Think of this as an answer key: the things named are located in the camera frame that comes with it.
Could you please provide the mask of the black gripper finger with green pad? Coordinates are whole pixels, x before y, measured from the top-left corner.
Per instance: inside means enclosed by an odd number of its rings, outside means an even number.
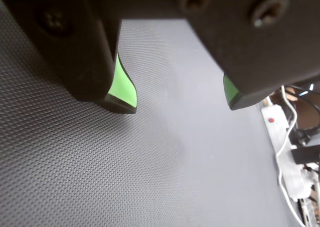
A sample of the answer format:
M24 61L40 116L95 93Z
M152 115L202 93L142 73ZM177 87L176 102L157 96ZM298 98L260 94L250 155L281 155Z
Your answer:
M2 1L76 100L136 112L136 88L118 55L121 22L104 20L100 0Z
M320 0L179 0L236 88L232 110L320 74Z

